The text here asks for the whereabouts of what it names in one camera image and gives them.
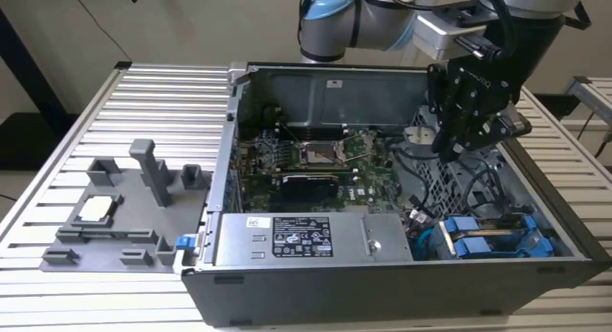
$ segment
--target sticker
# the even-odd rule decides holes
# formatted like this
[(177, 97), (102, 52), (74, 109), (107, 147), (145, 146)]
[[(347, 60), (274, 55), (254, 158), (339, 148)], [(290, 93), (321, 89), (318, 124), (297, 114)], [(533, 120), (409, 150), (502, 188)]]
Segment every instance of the sticker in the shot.
[(326, 81), (327, 88), (341, 88), (342, 87), (342, 80), (327, 80)]
[(274, 257), (331, 257), (329, 217), (274, 217)]
[(418, 223), (422, 223), (427, 219), (427, 215), (417, 211), (415, 209), (411, 209), (410, 219), (413, 219)]
[(269, 228), (269, 217), (246, 217), (246, 228)]

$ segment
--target barcode sticker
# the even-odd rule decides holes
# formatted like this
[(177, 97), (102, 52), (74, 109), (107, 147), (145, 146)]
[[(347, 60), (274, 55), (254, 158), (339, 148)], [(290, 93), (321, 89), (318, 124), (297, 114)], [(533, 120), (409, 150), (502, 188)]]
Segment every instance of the barcode sticker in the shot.
[(269, 217), (246, 217), (246, 228), (269, 228)]

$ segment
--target white label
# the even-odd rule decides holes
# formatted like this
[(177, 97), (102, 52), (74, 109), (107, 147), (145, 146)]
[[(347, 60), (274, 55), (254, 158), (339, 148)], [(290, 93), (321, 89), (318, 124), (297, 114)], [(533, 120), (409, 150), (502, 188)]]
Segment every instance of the white label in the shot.
[(269, 217), (246, 217), (246, 228), (269, 228)]
[(418, 216), (417, 216), (417, 222), (418, 222), (418, 223), (422, 223), (422, 222), (425, 221), (426, 218), (427, 218), (427, 215), (425, 215), (425, 214), (418, 214)]
[(326, 81), (327, 88), (341, 88), (342, 87), (342, 80), (327, 80)]
[(107, 215), (113, 199), (109, 196), (87, 198), (78, 212), (81, 221), (98, 222)]

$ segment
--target blue latch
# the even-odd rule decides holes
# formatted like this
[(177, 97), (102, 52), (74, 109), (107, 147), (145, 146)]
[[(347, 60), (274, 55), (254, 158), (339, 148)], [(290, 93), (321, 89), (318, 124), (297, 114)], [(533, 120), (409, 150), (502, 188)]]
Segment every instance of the blue latch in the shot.
[(194, 250), (194, 236), (182, 235), (175, 239), (175, 249), (183, 251), (193, 251)]

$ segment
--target wire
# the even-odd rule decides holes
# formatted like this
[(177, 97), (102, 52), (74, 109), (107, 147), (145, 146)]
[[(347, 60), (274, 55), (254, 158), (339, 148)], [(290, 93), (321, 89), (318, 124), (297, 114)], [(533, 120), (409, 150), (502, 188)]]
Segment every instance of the wire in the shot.
[(411, 9), (414, 11), (430, 11), (434, 6), (422, 6), (419, 4), (414, 4), (413, 2), (405, 2), (402, 0), (393, 0), (395, 4), (399, 4), (407, 9)]
[(473, 186), (475, 184), (475, 182), (478, 181), (478, 179), (485, 175), (487, 174), (489, 176), (493, 177), (493, 180), (495, 181), (495, 186), (499, 190), (499, 193), (502, 193), (502, 188), (501, 188), (501, 182), (498, 181), (498, 176), (495, 176), (495, 171), (493, 169), (482, 169), (471, 178), (471, 180), (469, 181), (467, 183), (467, 186), (465, 187), (465, 194), (462, 195), (462, 204), (467, 207), (467, 211), (471, 213), (471, 215), (474, 216), (475, 219), (483, 219), (482, 216), (479, 215), (479, 213), (475, 211), (474, 207), (471, 207), (467, 203), (467, 196), (469, 196), (469, 193), (471, 192), (471, 189), (473, 189)]
[(107, 39), (110, 39), (110, 41), (114, 43), (115, 47), (118, 48), (118, 50), (123, 53), (125, 57), (127, 58), (127, 60), (131, 62), (131, 57), (126, 54), (125, 50), (122, 49), (122, 47), (118, 45), (118, 43), (115, 42), (114, 38), (111, 38), (111, 36), (107, 34), (106, 30), (101, 27), (99, 23), (97, 22), (97, 19), (95, 17), (93, 16), (91, 12), (89, 11), (89, 9), (86, 8), (85, 4), (82, 3), (81, 0), (77, 0), (77, 2), (79, 3), (82, 9), (85, 9), (85, 12), (87, 13), (87, 15), (90, 16), (93, 22), (95, 23), (95, 26), (97, 28), (99, 29), (99, 31), (106, 35)]
[(5, 194), (0, 194), (0, 197), (3, 199), (7, 199), (9, 201), (17, 201), (15, 198), (11, 198), (10, 196), (6, 196)]
[(515, 51), (517, 41), (515, 41), (515, 30), (514, 24), (511, 23), (511, 16), (509, 15), (507, 5), (503, 0), (487, 0), (495, 14), (498, 16), (498, 22), (503, 31), (503, 47), (501, 52), (495, 55), (497, 60), (502, 60), (510, 57)]
[(429, 161), (429, 160), (435, 160), (439, 158), (439, 156), (417, 156), (409, 154), (403, 149), (395, 148), (394, 149), (402, 157), (409, 158), (410, 160), (418, 160), (418, 161)]
[(583, 122), (582, 128), (579, 129), (579, 133), (577, 134), (577, 140), (579, 140), (579, 137), (582, 137), (582, 133), (586, 130), (586, 127), (589, 126), (590, 119), (593, 119), (594, 112), (590, 113), (589, 117), (586, 118), (586, 122)]
[(302, 31), (302, 19), (306, 16), (309, 6), (311, 4), (313, 0), (298, 0), (298, 19), (297, 19), (297, 44), (301, 46), (302, 45), (302, 40), (301, 40), (301, 31)]
[(422, 184), (422, 187), (423, 187), (423, 196), (422, 196), (422, 200), (421, 200), (421, 203), (418, 204), (418, 207), (414, 207), (415, 210), (421, 210), (423, 205), (426, 204), (426, 201), (429, 199), (429, 183), (426, 180), (423, 180), (422, 176), (415, 172), (413, 171), (407, 165), (403, 163), (403, 161), (401, 160), (401, 157), (399, 157), (399, 154), (397, 152), (397, 149), (393, 149), (393, 157), (394, 157), (394, 160), (397, 161), (397, 164), (399, 165), (399, 167), (421, 182)]
[(267, 165), (267, 168), (269, 168), (269, 167), (274, 166), (274, 163), (275, 163), (274, 148), (271, 148), (271, 146), (263, 141), (259, 141), (258, 144), (262, 144), (269, 149), (269, 154), (271, 155), (271, 163)]
[(601, 145), (599, 145), (599, 148), (597, 149), (597, 152), (594, 153), (594, 158), (598, 158), (601, 153), (603, 152), (605, 150), (605, 146), (607, 145), (607, 142), (601, 142)]
[(269, 149), (269, 154), (271, 155), (271, 163), (267, 165), (267, 168), (271, 167), (275, 163), (275, 154), (274, 154), (274, 148), (263, 141), (239, 141), (239, 143), (243, 144), (262, 144), (265, 147)]

